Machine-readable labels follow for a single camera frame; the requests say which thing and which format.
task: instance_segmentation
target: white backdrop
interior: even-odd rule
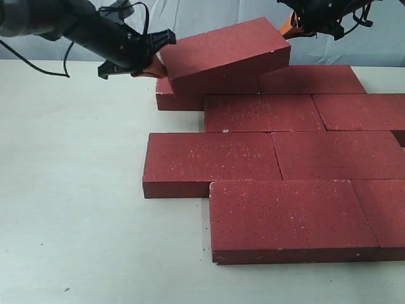
[[[110,5],[113,0],[92,0],[96,7]],[[281,26],[291,10],[277,0],[144,0],[151,10],[150,31],[172,29],[183,38],[218,29],[238,22],[265,16],[274,26]],[[352,66],[405,67],[405,31],[402,19],[405,7],[398,0],[376,1],[369,19],[372,28],[358,27],[340,41],[319,35],[318,38],[292,39],[292,64],[349,64]],[[140,30],[144,22],[143,7],[127,23]],[[343,22],[354,25],[351,16]],[[68,41],[48,42],[40,37],[4,39],[31,60],[62,60]],[[15,57],[0,46],[0,59]],[[70,60],[102,61],[100,57],[75,46]]]

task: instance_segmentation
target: red brick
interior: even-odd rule
[[[405,179],[405,153],[389,131],[273,133],[284,179]]]
[[[381,247],[372,260],[405,260],[405,180],[352,183]]]
[[[271,136],[264,133],[151,134],[145,198],[206,198],[220,180],[280,180]]]
[[[167,78],[159,79],[156,86],[156,102],[161,111],[204,111],[206,94],[260,94],[257,77],[238,80],[235,83],[223,84],[209,92],[199,94],[174,94]]]
[[[173,91],[210,91],[222,83],[284,68],[291,45],[266,19],[179,39],[161,50]]]
[[[310,95],[206,96],[206,132],[325,130]]]
[[[210,221],[220,264],[358,262],[378,248],[348,180],[215,182]]]
[[[405,146],[405,94],[313,96],[327,130],[390,130]]]
[[[291,65],[259,77],[262,94],[359,94],[363,85],[348,65]]]

